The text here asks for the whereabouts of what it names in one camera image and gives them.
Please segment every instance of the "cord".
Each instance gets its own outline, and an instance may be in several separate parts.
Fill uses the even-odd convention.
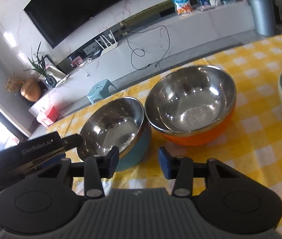
[[[169,49],[170,49],[171,40],[170,40],[169,31],[167,30],[166,26],[164,26],[164,25],[159,25],[159,26],[156,26],[155,28],[150,28],[150,29],[147,29],[147,30],[141,31],[141,32],[129,32],[129,33],[133,33],[133,34],[141,34],[141,33],[145,33],[145,32],[147,32],[147,31],[154,30],[154,29],[160,28],[160,27],[163,27],[163,28],[166,29],[167,36],[168,36],[168,38],[169,38],[169,46],[168,46],[166,52],[164,53],[164,55],[162,56],[162,58],[161,58],[158,62],[156,62],[155,67],[157,66],[157,64],[158,64],[159,62],[162,61],[162,59],[165,57],[165,55],[167,54],[167,52],[168,52]],[[132,65],[132,67],[133,67],[134,69],[136,69],[136,70],[143,70],[143,69],[147,68],[148,66],[150,66],[151,64],[148,64],[147,66],[145,66],[145,67],[143,67],[143,68],[136,68],[136,67],[133,65],[133,62],[132,62],[133,53],[134,53],[135,55],[137,55],[138,57],[144,57],[144,56],[145,56],[145,51],[144,51],[143,49],[141,49],[141,48],[135,48],[135,49],[133,49],[133,48],[130,46],[128,37],[124,34],[123,31],[122,31],[122,34],[126,37],[127,42],[128,42],[128,46],[129,46],[129,48],[132,50],[132,52],[131,52],[131,65]],[[136,50],[141,50],[141,51],[143,52],[143,55],[138,55],[138,54],[136,53]]]

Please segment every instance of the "silver cylindrical trash can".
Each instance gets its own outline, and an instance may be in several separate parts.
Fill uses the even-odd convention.
[[[256,32],[262,36],[274,36],[276,23],[272,0],[249,0],[249,2]]]

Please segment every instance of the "television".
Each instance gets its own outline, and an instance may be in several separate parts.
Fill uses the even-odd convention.
[[[55,48],[82,24],[119,1],[31,0],[24,11],[51,47]]]

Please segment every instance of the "snack bag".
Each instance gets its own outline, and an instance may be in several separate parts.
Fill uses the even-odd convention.
[[[185,14],[193,12],[192,6],[190,4],[190,0],[173,0],[176,12],[178,14]]]

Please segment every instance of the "gray tile floor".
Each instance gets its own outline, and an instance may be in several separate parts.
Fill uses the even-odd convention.
[[[282,25],[278,26],[277,34],[282,34]],[[192,62],[194,60],[197,60],[203,57],[213,55],[217,52],[220,52],[226,49],[249,44],[251,42],[254,42],[260,39],[265,39],[265,38],[266,37],[260,36],[259,34],[257,34],[254,30],[242,32],[242,33],[230,36],[230,37],[221,38],[213,42],[209,42],[201,46],[197,46],[197,47],[193,47],[191,49],[185,50],[176,55],[172,55],[167,58],[164,58],[158,64],[153,63],[143,70],[136,70],[126,76],[123,76],[113,81],[113,84],[119,91],[121,91],[137,83],[140,83],[144,80],[147,80],[157,74],[165,72],[169,69],[178,67],[180,65]],[[89,102],[88,98],[84,96],[81,99],[77,100],[76,102],[60,110],[60,116],[58,120],[63,119],[83,109],[84,107],[89,106],[90,104],[91,103]],[[37,123],[36,120],[34,121],[33,125],[34,125],[34,132],[31,135],[30,139],[33,139],[35,137],[42,135],[46,130],[45,127]]]

